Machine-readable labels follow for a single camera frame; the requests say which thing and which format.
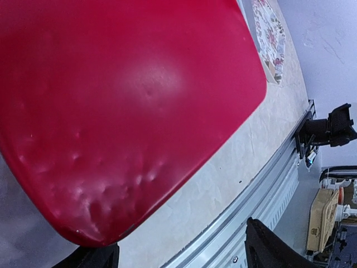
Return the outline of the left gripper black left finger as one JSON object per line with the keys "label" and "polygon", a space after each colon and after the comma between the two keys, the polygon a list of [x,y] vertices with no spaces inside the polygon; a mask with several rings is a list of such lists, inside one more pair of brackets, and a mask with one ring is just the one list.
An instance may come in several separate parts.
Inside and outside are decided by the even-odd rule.
{"label": "left gripper black left finger", "polygon": [[101,248],[80,246],[52,268],[117,268],[119,253],[117,244]]}

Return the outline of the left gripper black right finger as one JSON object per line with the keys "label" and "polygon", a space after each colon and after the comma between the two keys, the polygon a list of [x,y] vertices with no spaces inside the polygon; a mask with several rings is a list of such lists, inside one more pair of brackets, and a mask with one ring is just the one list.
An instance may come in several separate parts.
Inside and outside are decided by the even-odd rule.
{"label": "left gripper black right finger", "polygon": [[316,267],[285,244],[258,219],[247,219],[245,233],[245,252],[249,268]]}

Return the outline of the red box lid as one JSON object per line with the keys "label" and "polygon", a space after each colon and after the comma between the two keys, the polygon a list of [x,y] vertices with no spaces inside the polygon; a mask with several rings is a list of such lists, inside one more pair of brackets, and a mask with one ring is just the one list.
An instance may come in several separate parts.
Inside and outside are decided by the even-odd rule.
{"label": "red box lid", "polygon": [[1,2],[1,154],[77,245],[133,232],[266,90],[236,1]]}

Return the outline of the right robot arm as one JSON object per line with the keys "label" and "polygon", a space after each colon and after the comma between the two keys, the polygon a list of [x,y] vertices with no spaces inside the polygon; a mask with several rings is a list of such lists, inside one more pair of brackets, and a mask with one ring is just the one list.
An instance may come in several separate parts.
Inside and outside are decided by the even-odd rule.
{"label": "right robot arm", "polygon": [[344,146],[356,140],[351,107],[350,103],[345,103],[335,108],[325,119],[314,119],[311,111],[304,116],[294,137],[297,153],[307,168],[313,165],[321,146]]}

